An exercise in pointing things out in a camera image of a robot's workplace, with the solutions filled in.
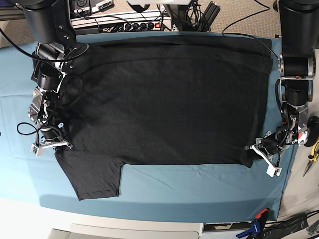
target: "t-shirt sleeve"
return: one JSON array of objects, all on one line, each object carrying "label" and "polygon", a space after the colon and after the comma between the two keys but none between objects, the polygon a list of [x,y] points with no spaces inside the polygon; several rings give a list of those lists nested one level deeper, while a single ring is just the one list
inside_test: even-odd
[{"label": "t-shirt sleeve", "polygon": [[121,168],[116,158],[83,151],[57,151],[55,157],[70,180],[79,200],[119,195]]}]

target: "blue clamp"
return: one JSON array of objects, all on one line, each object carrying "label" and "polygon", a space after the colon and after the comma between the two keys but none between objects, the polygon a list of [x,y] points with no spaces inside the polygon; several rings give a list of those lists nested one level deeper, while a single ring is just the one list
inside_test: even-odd
[{"label": "blue clamp", "polygon": [[260,233],[260,224],[258,221],[254,221],[252,224],[251,224],[251,228],[243,233],[240,233],[238,235],[236,235],[237,238],[243,238],[243,237],[247,237],[249,236],[250,234],[254,234],[254,235],[257,235],[258,233]]}]

